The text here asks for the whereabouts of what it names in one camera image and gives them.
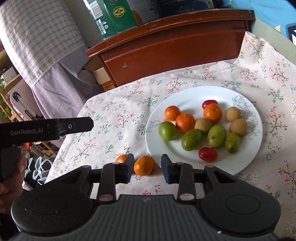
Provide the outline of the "person's left hand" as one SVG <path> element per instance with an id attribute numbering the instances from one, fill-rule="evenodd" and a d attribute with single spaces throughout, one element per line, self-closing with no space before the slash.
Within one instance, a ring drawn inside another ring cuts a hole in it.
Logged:
<path id="1" fill-rule="evenodd" d="M 27 159 L 22 154 L 16 161 L 16 170 L 1 183 L 1 213 L 9 213 L 13 202 L 23 193 Z"/>

